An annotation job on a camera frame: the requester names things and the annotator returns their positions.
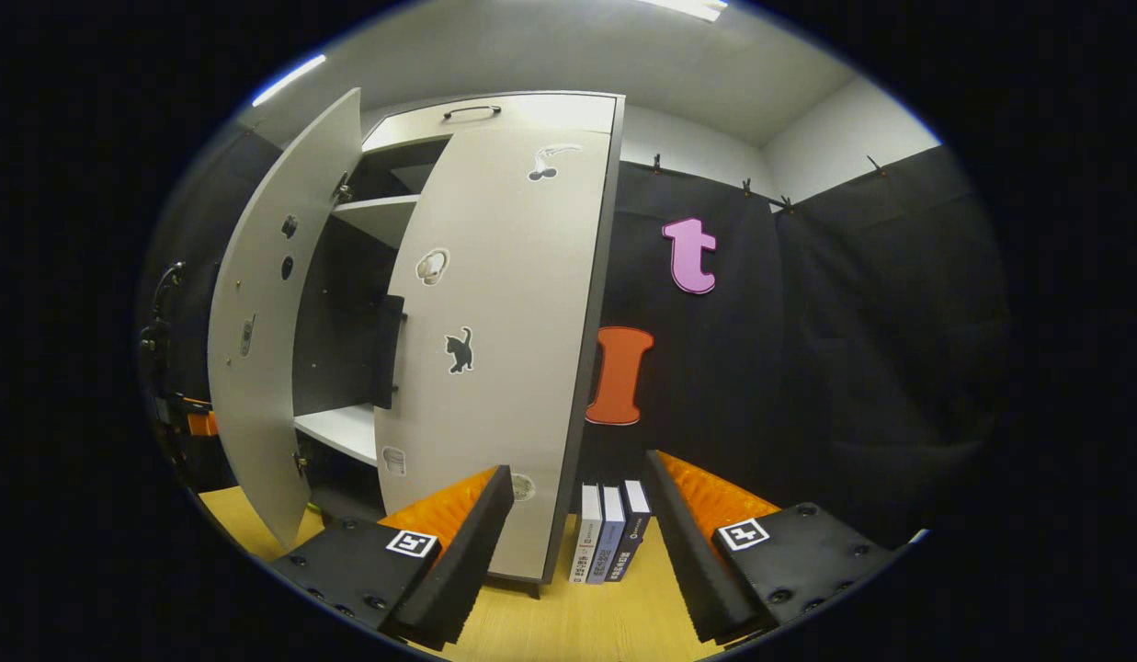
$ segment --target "ceiling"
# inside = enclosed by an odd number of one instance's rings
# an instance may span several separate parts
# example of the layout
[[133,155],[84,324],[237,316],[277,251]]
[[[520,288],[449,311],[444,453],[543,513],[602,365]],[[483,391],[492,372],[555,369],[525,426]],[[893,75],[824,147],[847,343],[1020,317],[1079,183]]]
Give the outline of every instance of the ceiling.
[[736,0],[714,24],[632,0],[424,0],[321,51],[327,61],[258,108],[246,106],[240,121],[285,146],[350,88],[362,88],[365,110],[455,93],[581,89],[625,93],[630,105],[763,147],[854,78],[849,66]]

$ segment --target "pink letter t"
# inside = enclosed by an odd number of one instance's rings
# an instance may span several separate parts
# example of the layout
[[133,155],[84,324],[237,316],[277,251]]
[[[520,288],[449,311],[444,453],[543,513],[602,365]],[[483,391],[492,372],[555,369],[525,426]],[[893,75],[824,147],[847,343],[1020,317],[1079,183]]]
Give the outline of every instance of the pink letter t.
[[715,250],[715,238],[703,234],[703,222],[686,218],[662,227],[664,238],[673,239],[670,254],[670,274],[674,282],[687,292],[706,295],[715,288],[715,275],[703,273],[703,250]]

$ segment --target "black curtain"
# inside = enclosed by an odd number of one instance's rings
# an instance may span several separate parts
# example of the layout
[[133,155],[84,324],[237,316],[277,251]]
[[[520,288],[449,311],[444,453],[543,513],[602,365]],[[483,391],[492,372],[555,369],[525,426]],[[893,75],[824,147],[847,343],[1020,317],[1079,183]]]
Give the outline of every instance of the black curtain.
[[[161,275],[173,263],[184,263],[181,284],[161,298],[160,315],[171,324],[167,361],[157,362],[150,353],[136,350],[146,409],[151,409],[152,397],[168,394],[210,400],[208,322],[221,258],[250,196],[281,155],[274,143],[231,123],[199,151],[169,196],[151,234],[135,293],[134,331],[139,333],[152,322]],[[175,435],[171,446],[161,444],[184,485],[194,491],[236,485],[218,436]]]
[[[659,448],[778,506],[821,503],[881,545],[930,524],[996,420],[1005,284],[945,147],[883,172],[773,214],[733,185],[621,164],[601,324],[655,347],[640,422],[587,424],[578,482],[639,477]],[[674,284],[661,233],[691,217],[717,242],[703,296]]]

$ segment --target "white wall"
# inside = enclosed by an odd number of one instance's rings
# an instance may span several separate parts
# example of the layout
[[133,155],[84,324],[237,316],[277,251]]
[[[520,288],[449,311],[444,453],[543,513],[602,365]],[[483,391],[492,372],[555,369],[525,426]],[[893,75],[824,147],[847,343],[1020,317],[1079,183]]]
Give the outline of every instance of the white wall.
[[774,135],[763,160],[778,193],[796,202],[873,172],[866,156],[883,165],[936,146],[912,113],[858,76]]
[[621,159],[706,176],[739,188],[752,177],[753,193],[777,197],[769,165],[758,148],[706,126],[626,104]]

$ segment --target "orange letter i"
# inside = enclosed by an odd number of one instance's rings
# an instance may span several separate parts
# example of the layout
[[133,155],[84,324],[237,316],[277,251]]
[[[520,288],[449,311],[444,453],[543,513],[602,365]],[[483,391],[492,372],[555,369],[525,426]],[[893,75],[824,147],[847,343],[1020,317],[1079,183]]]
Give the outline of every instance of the orange letter i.
[[601,380],[597,399],[584,411],[584,420],[599,424],[634,424],[640,411],[634,406],[640,357],[654,347],[654,337],[640,329],[606,326],[597,334],[601,345]]

